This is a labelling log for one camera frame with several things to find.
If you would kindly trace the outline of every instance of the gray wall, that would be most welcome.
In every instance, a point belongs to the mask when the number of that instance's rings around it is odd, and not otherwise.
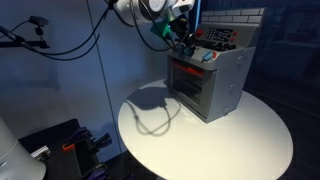
[[[89,2],[95,24],[106,4],[103,0]],[[92,31],[85,0],[4,0],[0,12],[0,25],[8,29],[30,15],[49,19],[44,28],[49,52],[69,50]],[[34,28],[27,24],[15,32],[27,40],[37,40]],[[163,47],[149,32],[150,25],[141,28],[152,45]],[[136,88],[165,78],[166,56],[147,49],[136,30],[122,25],[114,12],[103,23],[98,47],[71,62],[48,60],[23,48],[0,49],[0,115],[16,137],[78,118],[94,136],[106,132],[112,136],[113,144],[99,153],[100,160],[125,150],[121,140],[119,148],[114,119],[117,121],[122,102]]]

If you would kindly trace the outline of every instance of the dark floor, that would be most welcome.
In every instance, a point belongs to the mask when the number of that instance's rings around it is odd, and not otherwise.
[[[287,125],[294,144],[294,156],[280,180],[320,179],[320,97],[314,88],[255,77],[245,90],[268,104]],[[145,169],[130,153],[108,161],[110,179],[154,180],[156,175]]]

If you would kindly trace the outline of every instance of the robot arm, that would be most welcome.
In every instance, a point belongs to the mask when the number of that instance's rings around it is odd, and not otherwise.
[[[150,15],[155,20],[165,14],[172,21],[190,11],[194,2],[195,0],[118,0],[113,8],[126,25],[134,26],[132,10],[138,25],[151,22]]]

